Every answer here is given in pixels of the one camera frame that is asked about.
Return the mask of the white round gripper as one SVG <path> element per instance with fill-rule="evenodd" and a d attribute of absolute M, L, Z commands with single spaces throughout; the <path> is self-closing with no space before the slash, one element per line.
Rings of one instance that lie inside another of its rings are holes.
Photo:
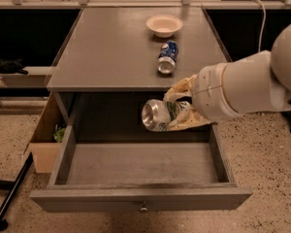
<path fill-rule="evenodd" d="M 164 94 L 164 102 L 176 102 L 179 98 L 191 96 L 196 110 L 180 112 L 168 124 L 169 131 L 200 127 L 212 121 L 241 116 L 229 105 L 224 94 L 222 78 L 226 67 L 226 63 L 207 66 L 198 75 L 181 79 Z"/>

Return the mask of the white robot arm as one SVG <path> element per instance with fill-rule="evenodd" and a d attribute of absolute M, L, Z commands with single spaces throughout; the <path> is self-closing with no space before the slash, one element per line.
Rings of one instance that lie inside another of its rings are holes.
<path fill-rule="evenodd" d="M 190 108 L 168 124 L 184 130 L 257 112 L 291 111 L 291 24 L 271 50 L 229 63 L 207 66 L 174 84 L 164 100 L 192 99 Z"/>

